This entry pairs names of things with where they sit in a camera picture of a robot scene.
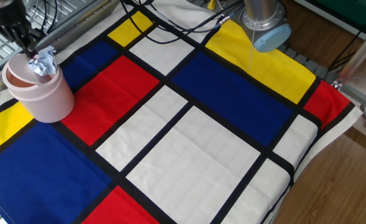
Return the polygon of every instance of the pink container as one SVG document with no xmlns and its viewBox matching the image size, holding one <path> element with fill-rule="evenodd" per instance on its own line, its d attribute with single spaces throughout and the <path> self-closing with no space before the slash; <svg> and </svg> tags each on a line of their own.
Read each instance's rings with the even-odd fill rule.
<svg viewBox="0 0 366 224">
<path fill-rule="evenodd" d="M 25 57 L 15 57 L 19 57 L 18 63 L 13 61 L 12 67 L 9 66 L 13 57 L 2 71 L 3 82 L 11 95 L 19 100 L 36 120 L 43 123 L 56 122 L 70 114 L 75 99 L 61 68 L 58 66 L 56 74 L 43 79 L 31 74 L 33 71 L 27 66 L 28 60 Z"/>
</svg>

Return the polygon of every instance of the mondrian pattern cloth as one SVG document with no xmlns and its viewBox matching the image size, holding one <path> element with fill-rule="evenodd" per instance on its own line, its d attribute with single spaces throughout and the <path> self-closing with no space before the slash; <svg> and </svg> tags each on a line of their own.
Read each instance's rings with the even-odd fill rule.
<svg viewBox="0 0 366 224">
<path fill-rule="evenodd" d="M 212 14 L 184 0 L 154 5 L 186 27 Z M 360 111 L 278 50 L 254 50 L 249 65 L 250 41 L 232 21 L 183 35 L 147 6 L 128 10 L 57 55 L 76 98 L 62 121 L 37 122 L 0 93 L 0 214 L 15 224 L 270 223 Z"/>
</svg>

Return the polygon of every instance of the blue rectangle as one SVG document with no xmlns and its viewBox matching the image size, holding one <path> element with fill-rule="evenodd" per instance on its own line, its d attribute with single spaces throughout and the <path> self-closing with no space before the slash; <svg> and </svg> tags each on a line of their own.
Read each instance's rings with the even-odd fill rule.
<svg viewBox="0 0 366 224">
<path fill-rule="evenodd" d="M 0 154 L 0 214 L 8 223 L 71 223 L 111 182 L 49 124 Z"/>
<path fill-rule="evenodd" d="M 63 67 L 63 74 L 70 88 L 79 85 L 85 78 L 112 59 L 118 51 L 100 40 L 89 49 L 80 53 L 68 65 Z"/>
<path fill-rule="evenodd" d="M 240 75 L 198 53 L 173 82 L 267 146 L 292 110 Z"/>
</svg>

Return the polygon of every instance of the pink cup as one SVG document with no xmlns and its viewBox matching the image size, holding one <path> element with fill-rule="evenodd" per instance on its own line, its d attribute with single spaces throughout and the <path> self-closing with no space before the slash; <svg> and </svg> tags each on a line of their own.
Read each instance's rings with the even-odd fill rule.
<svg viewBox="0 0 366 224">
<path fill-rule="evenodd" d="M 25 66 L 26 64 L 27 60 L 21 62 L 21 65 Z M 20 71 L 20 68 L 10 68 L 9 62 L 4 66 L 2 71 L 3 82 L 8 87 L 11 95 L 19 100 L 36 120 L 43 123 L 52 123 L 65 118 L 71 113 L 75 98 L 59 66 L 56 74 L 50 75 L 50 81 L 38 84 L 19 80 L 20 75 L 13 73 L 14 70 Z"/>
</svg>

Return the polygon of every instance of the crumpled paper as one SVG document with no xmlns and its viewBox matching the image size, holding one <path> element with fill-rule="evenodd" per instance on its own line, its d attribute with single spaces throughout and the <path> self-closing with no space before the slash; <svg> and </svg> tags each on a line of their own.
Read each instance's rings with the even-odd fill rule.
<svg viewBox="0 0 366 224">
<path fill-rule="evenodd" d="M 31 59 L 28 62 L 28 67 L 41 77 L 56 74 L 57 64 L 53 54 L 55 52 L 56 50 L 52 46 L 39 50 L 38 58 Z"/>
</svg>

